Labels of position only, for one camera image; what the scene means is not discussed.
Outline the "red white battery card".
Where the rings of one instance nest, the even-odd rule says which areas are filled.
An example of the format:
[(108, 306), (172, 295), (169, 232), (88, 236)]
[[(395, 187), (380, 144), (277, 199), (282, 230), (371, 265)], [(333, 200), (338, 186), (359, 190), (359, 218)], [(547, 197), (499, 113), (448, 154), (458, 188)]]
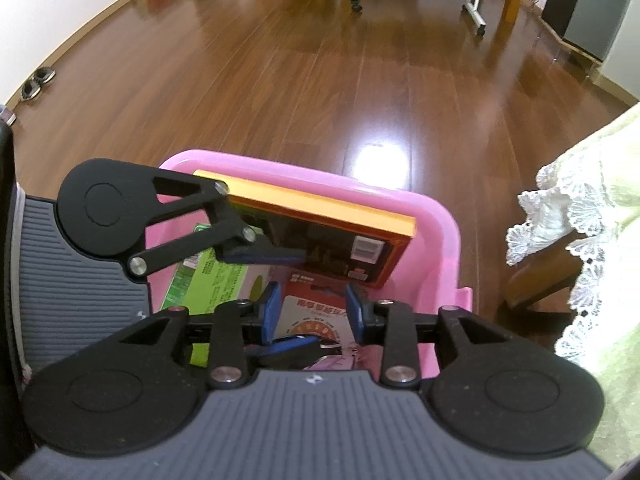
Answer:
[(317, 336), (328, 350), (311, 370), (352, 370), (357, 345), (346, 307), (345, 284), (323, 276), (293, 272), (283, 289), (276, 337)]

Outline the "white green clover box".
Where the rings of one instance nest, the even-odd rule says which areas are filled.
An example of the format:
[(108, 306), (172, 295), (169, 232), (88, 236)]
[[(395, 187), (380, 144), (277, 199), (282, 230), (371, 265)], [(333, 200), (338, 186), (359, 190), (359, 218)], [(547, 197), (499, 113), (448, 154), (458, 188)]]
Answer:
[(268, 264), (220, 262), (209, 248), (176, 266), (160, 310), (186, 307), (191, 314), (209, 314), (227, 301), (255, 301), (273, 280), (274, 272), (276, 268)]

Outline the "pink plastic bin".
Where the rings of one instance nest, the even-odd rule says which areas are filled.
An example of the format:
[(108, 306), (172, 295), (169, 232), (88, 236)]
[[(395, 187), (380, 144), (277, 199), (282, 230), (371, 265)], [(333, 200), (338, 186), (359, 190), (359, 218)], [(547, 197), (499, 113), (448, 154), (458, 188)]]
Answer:
[(183, 304), (207, 313), (217, 304), (282, 286), (277, 336), (314, 335), (305, 370), (380, 368), (382, 351), (355, 344), (344, 289), (358, 284), (371, 299), (395, 299), (416, 312), (469, 309), (472, 292), (458, 284), (460, 233), (437, 200), (380, 190), (326, 172), (256, 158), (190, 150), (165, 168), (228, 184), (233, 205), (250, 226), (277, 245), (306, 252), (300, 266), (225, 266), (202, 252), (152, 275), (152, 307)]

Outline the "orange red box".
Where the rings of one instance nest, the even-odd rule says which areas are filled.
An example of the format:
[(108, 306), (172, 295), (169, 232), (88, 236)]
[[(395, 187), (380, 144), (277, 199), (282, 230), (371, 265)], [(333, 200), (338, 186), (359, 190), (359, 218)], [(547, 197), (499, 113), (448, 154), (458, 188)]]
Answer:
[(382, 287), (416, 235), (416, 218), (346, 200), (198, 169), (221, 180), (233, 208), (277, 247), (300, 249), (303, 268)]

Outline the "dark slippers on floor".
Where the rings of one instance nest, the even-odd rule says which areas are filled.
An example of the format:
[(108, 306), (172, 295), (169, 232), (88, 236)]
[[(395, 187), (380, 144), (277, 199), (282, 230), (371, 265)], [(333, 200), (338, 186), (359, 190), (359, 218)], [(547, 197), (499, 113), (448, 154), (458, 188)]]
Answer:
[(42, 88), (54, 79), (56, 70), (51, 66), (37, 68), (32, 76), (27, 78), (20, 91), (20, 98), (23, 102), (31, 101), (40, 95)]

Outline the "green covered sofa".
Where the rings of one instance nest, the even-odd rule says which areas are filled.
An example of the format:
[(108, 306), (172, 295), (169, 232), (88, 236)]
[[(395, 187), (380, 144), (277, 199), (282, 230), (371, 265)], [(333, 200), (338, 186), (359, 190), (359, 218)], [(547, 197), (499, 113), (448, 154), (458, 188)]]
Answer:
[(608, 466), (639, 461), (639, 109), (626, 110), (536, 175), (506, 231), (515, 266), (560, 243), (580, 264), (568, 305), (575, 312), (554, 345), (597, 378), (605, 396), (589, 445)]

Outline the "white lace cloth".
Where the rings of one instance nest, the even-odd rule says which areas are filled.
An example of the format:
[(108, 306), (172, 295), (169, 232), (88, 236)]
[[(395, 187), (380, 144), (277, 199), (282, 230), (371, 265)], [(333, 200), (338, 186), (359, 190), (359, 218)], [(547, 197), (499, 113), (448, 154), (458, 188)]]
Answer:
[(611, 203), (605, 191), (602, 167), (597, 162), (556, 160), (540, 168), (538, 188), (518, 196), (525, 221), (506, 230), (506, 263), (515, 266), (526, 257), (550, 247), (570, 233), (578, 239), (565, 245), (579, 260), (578, 275), (568, 305), (574, 321), (564, 328), (554, 352), (575, 364), (582, 364), (587, 339), (599, 324), (602, 300), (598, 288), (604, 274), (605, 221)]

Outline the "black cabinet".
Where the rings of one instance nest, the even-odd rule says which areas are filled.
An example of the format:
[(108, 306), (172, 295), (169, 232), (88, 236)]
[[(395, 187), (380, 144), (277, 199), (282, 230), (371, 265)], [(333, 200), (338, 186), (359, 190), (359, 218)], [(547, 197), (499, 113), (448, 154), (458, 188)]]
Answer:
[(562, 41), (602, 62), (629, 0), (546, 0), (541, 19)]

